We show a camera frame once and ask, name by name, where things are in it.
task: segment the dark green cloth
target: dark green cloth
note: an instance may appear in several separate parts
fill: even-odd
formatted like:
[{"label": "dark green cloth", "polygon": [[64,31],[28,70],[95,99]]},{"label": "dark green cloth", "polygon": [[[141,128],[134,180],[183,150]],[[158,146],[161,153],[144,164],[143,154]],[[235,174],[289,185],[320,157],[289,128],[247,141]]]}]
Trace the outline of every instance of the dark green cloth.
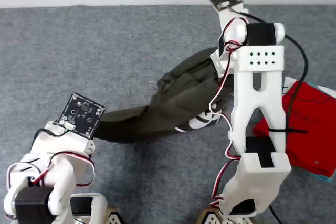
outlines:
[{"label": "dark green cloth", "polygon": [[[164,74],[148,106],[106,113],[94,136],[110,142],[130,143],[177,133],[175,127],[208,109],[218,89],[217,72],[209,57],[215,50],[202,50]],[[232,91],[233,77],[229,76],[215,102]]]}]

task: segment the white wire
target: white wire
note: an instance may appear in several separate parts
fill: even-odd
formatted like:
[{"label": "white wire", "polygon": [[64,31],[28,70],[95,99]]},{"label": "white wire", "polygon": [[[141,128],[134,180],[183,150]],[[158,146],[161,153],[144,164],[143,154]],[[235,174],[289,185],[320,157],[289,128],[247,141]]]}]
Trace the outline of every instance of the white wire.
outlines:
[{"label": "white wire", "polygon": [[226,76],[223,77],[223,80],[222,80],[222,83],[217,91],[217,93],[215,94],[215,96],[212,98],[212,100],[210,101],[209,103],[209,110],[211,113],[213,113],[214,115],[219,115],[221,117],[223,117],[225,119],[225,121],[227,122],[227,124],[229,125],[229,128],[230,128],[230,131],[232,131],[232,125],[230,123],[230,120],[223,114],[223,113],[217,113],[217,112],[214,112],[211,108],[212,106],[212,103],[217,99],[217,97],[219,96],[220,92],[222,91],[223,87],[224,87],[224,83],[226,81],[226,78],[228,76],[228,72],[226,74]]},{"label": "white wire", "polygon": [[235,160],[235,159],[237,159],[236,157],[229,157],[229,156],[227,155],[227,153],[228,153],[228,151],[229,151],[229,149],[230,149],[231,146],[232,146],[232,140],[230,140],[230,143],[229,143],[228,147],[225,149],[225,156],[226,156],[228,159]]},{"label": "white wire", "polygon": [[211,193],[211,197],[215,197],[216,195],[216,190],[218,189],[218,186],[219,186],[219,184],[217,185],[217,182],[218,182],[218,180],[220,179],[220,177],[221,177],[221,173],[223,172],[223,170],[227,167],[227,165],[228,165],[228,163],[229,162],[227,162],[227,163],[225,163],[225,165],[222,167],[222,169],[220,169],[220,171],[219,171],[219,173],[218,173],[218,175],[217,175],[217,177],[216,177],[216,180],[215,180],[215,184],[214,184],[214,188],[212,189],[212,193]]},{"label": "white wire", "polygon": [[6,177],[6,186],[7,186],[7,190],[9,190],[9,189],[11,188],[11,187],[9,186],[10,183],[11,183],[11,182],[9,181],[9,176],[10,176],[12,170],[13,170],[13,169],[15,168],[15,166],[17,166],[17,165],[27,165],[27,166],[29,166],[29,167],[34,168],[34,169],[39,173],[39,170],[38,170],[37,166],[36,166],[36,165],[33,165],[33,164],[31,164],[31,163],[28,163],[28,162],[16,162],[16,163],[11,164],[11,165],[9,166],[9,168],[7,169],[7,177]]}]

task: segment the robot frame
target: robot frame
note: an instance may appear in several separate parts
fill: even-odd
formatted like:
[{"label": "robot frame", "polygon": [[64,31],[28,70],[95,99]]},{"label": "robot frame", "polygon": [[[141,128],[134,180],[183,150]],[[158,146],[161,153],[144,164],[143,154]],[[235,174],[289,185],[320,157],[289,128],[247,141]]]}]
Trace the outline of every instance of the robot frame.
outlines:
[{"label": "robot frame", "polygon": [[[218,77],[234,75],[234,108],[228,122],[230,161],[217,176],[210,206],[217,208],[222,223],[251,223],[249,217],[264,212],[277,197],[279,187],[291,171],[285,153],[286,115],[282,108],[284,49],[278,45],[285,36],[281,23],[250,24],[243,0],[210,0],[219,14],[222,34],[218,49],[210,55]],[[262,87],[253,88],[254,72],[261,72]],[[270,131],[268,137],[246,137],[246,126],[255,108],[261,108]],[[105,107],[73,93],[57,122],[39,129],[30,153],[11,165],[7,172],[8,193],[4,209],[12,224],[121,224],[116,212],[108,215],[101,194],[73,194],[87,165],[93,169],[93,133]],[[229,154],[234,145],[237,156]],[[217,195],[221,175],[231,161],[237,171]],[[211,223],[207,216],[203,223]]]}]

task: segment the red wire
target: red wire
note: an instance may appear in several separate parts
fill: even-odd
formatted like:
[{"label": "red wire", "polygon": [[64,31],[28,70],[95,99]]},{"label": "red wire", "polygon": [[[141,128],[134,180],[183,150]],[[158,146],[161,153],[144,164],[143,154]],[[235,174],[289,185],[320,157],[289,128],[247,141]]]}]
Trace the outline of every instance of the red wire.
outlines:
[{"label": "red wire", "polygon": [[87,160],[87,161],[93,163],[91,159],[89,159],[89,158],[87,158],[87,157],[85,157],[85,156],[83,156],[83,155],[80,155],[80,154],[75,153],[75,152],[63,151],[63,152],[57,152],[57,153],[55,153],[53,156],[51,156],[49,165],[51,164],[51,161],[53,160],[53,158],[54,158],[55,156],[60,155],[60,154],[69,154],[69,155],[77,156],[77,157],[83,158],[83,159],[85,159],[85,160]]},{"label": "red wire", "polygon": [[229,156],[229,157],[231,157],[231,158],[235,158],[237,160],[240,160],[241,156],[236,156],[236,155],[231,155],[230,154],[231,147],[232,147],[232,142],[230,142],[230,147],[227,149],[226,155]]},{"label": "red wire", "polygon": [[215,201],[209,204],[209,206],[213,207],[219,204],[219,201]]},{"label": "red wire", "polygon": [[241,44],[238,41],[233,40],[233,39],[228,41],[228,42],[225,42],[224,46],[227,45],[227,44],[233,44],[233,45],[236,45],[236,46],[241,46]]},{"label": "red wire", "polygon": [[232,23],[235,19],[236,19],[236,18],[231,19],[231,20],[226,24],[226,26],[224,27],[224,30],[223,30],[223,31],[226,31],[226,29],[231,25],[231,23]]},{"label": "red wire", "polygon": [[214,199],[220,199],[220,200],[224,200],[224,198],[222,196],[215,196]]},{"label": "red wire", "polygon": [[[233,51],[235,51],[235,50],[237,50],[237,48],[232,49],[232,50],[229,51],[228,61],[227,61],[227,65],[226,65],[226,68],[225,68],[225,71],[224,71],[224,75],[222,77],[222,80],[221,80],[221,82],[219,84],[219,87],[218,87],[218,89],[217,89],[216,94],[215,94],[214,97],[218,96],[219,93],[221,92],[222,88],[223,88],[224,82],[226,81],[226,77],[227,77],[228,71],[229,71],[229,66],[230,66],[230,62],[231,62],[231,53]],[[224,116],[227,119],[228,122],[230,122],[230,119],[227,117],[227,115],[225,113],[221,113],[221,115]]]},{"label": "red wire", "polygon": [[218,179],[216,180],[215,182],[215,186],[214,186],[214,190],[213,190],[213,193],[212,193],[212,198],[216,199],[216,194],[217,194],[217,191],[218,191],[218,187],[219,187],[219,183],[221,182],[220,179],[224,173],[224,171],[226,170],[226,168],[229,166],[229,164],[234,161],[233,159],[230,160],[229,162],[227,162],[224,167],[221,169],[221,171],[219,172],[219,174],[217,175]]},{"label": "red wire", "polygon": [[45,170],[43,173],[41,173],[41,175],[38,176],[38,177],[34,180],[33,185],[36,185],[37,183],[39,183],[40,180],[43,179],[43,178],[47,175],[47,173],[48,173],[49,171],[50,171],[50,170]]}]

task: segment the white plastic part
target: white plastic part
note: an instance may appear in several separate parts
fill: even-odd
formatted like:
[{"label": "white plastic part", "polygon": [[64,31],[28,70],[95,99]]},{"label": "white plastic part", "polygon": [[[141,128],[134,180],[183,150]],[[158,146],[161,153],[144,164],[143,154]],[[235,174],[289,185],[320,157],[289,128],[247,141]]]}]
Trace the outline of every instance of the white plastic part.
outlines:
[{"label": "white plastic part", "polygon": [[[53,121],[49,121],[45,126],[46,129],[51,130],[56,135],[62,134],[64,128],[58,126]],[[61,137],[52,137],[45,132],[41,132],[36,138],[31,153],[56,153],[64,150],[70,152],[84,153],[88,144],[88,139],[75,134],[74,132],[68,132]]]},{"label": "white plastic part", "polygon": [[[45,128],[51,130],[54,134],[64,132],[64,128],[52,121],[48,122]],[[36,138],[31,152],[26,154],[21,162],[31,162],[36,159],[34,165],[44,171],[48,167],[51,156],[56,152],[70,151],[88,157],[94,150],[95,145],[92,140],[73,132],[68,132],[61,137],[53,137],[41,132]],[[44,177],[45,185],[54,187],[48,201],[50,212],[57,216],[53,224],[73,224],[74,219],[71,215],[69,202],[71,194],[75,190],[76,181],[80,179],[86,166],[87,163],[67,155],[59,155],[53,159],[52,168]],[[4,200],[4,210],[9,215],[15,215],[14,200],[16,195],[28,186],[27,176],[36,177],[38,175],[33,169],[21,170],[22,167],[17,166],[11,173],[11,188]],[[106,199],[100,194],[92,195],[95,196],[94,205],[92,205],[94,220],[92,223],[103,224],[107,207]]]},{"label": "white plastic part", "polygon": [[[228,63],[227,53],[224,52],[221,57],[218,55],[218,49],[210,55],[210,59],[212,60],[215,69],[217,71],[218,77],[222,78],[224,76],[224,72]],[[234,62],[230,61],[229,66],[229,74],[233,74]]]},{"label": "white plastic part", "polygon": [[71,124],[68,121],[64,122],[64,127],[71,130],[71,131],[73,131],[76,128],[76,126],[74,124]]},{"label": "white plastic part", "polygon": [[[248,13],[248,9],[244,9],[243,4],[238,4],[236,6],[232,7],[233,10],[237,12],[244,12]],[[218,12],[219,15],[219,22],[220,22],[220,28],[221,31],[223,32],[226,24],[230,22],[231,19],[241,17],[245,18],[243,15],[232,12],[230,9],[224,9],[220,12]],[[238,42],[243,42],[244,35],[246,36],[246,26],[244,26],[244,22],[242,20],[237,20],[235,21],[236,24],[233,24],[230,26],[228,29],[228,34],[226,35],[225,41],[228,41],[229,38],[236,38]],[[213,54],[210,55],[210,58],[212,62],[214,63],[214,66],[216,68],[218,77],[221,78],[224,75],[224,71],[226,69],[227,63],[228,63],[228,54],[224,52],[222,55],[219,55],[218,50],[216,50]],[[229,68],[229,74],[233,73],[233,62],[231,61],[230,68]]]},{"label": "white plastic part", "polygon": [[285,37],[285,27],[282,23],[274,23],[276,44],[282,42]]},{"label": "white plastic part", "polygon": [[225,218],[223,219],[223,221],[220,221],[215,214],[209,214],[206,217],[205,221],[203,221],[202,223],[204,224],[252,224],[249,218],[241,218],[241,217],[236,217],[236,216],[229,216],[228,218],[230,220]]},{"label": "white plastic part", "polygon": [[108,218],[106,224],[121,224],[121,221],[120,221],[118,215],[112,213],[112,214],[109,216],[109,218]]},{"label": "white plastic part", "polygon": [[[243,3],[240,3],[238,5],[235,5],[232,7],[233,10],[235,10],[236,12],[243,12],[243,13],[248,13],[248,9],[244,9]],[[224,27],[226,26],[226,24],[233,18],[235,17],[241,17],[241,18],[245,18],[245,16],[232,12],[230,9],[224,9],[220,12],[218,12],[219,15],[219,22],[220,22],[220,28],[221,31],[224,30]]]},{"label": "white plastic part", "polygon": [[49,195],[48,207],[53,215],[64,212],[70,202],[71,194],[76,187],[76,179],[72,164],[64,157],[46,175],[46,180],[54,180],[54,189]]},{"label": "white plastic part", "polygon": [[284,70],[283,46],[245,46],[232,54],[236,72]]},{"label": "white plastic part", "polygon": [[286,153],[271,153],[274,167],[262,168],[257,153],[243,153],[236,174],[220,194],[224,200],[219,207],[228,216],[233,207],[247,199],[254,199],[256,213],[264,212],[279,193],[282,182],[291,171]]},{"label": "white plastic part", "polygon": [[90,224],[103,224],[107,209],[106,198],[101,194],[73,194],[72,197],[92,197]]},{"label": "white plastic part", "polygon": [[[252,46],[241,47],[234,53],[234,108],[231,113],[232,131],[229,131],[229,139],[239,154],[246,148],[246,126],[250,121],[253,111],[261,108],[261,111],[273,129],[285,128],[285,112],[282,108],[282,69],[284,68],[283,46]],[[256,91],[253,88],[253,72],[261,71],[261,88]],[[270,132],[277,152],[285,152],[285,132]]]},{"label": "white plastic part", "polygon": [[225,30],[224,40],[235,40],[238,43],[242,44],[246,39],[246,24],[241,19],[237,19],[237,21],[234,22],[237,24],[235,24],[234,26],[229,26],[227,30]]},{"label": "white plastic part", "polygon": [[8,215],[16,214],[14,206],[15,197],[24,187],[28,186],[26,177],[20,177],[18,179],[15,184],[12,184],[11,189],[5,196],[4,210]]}]

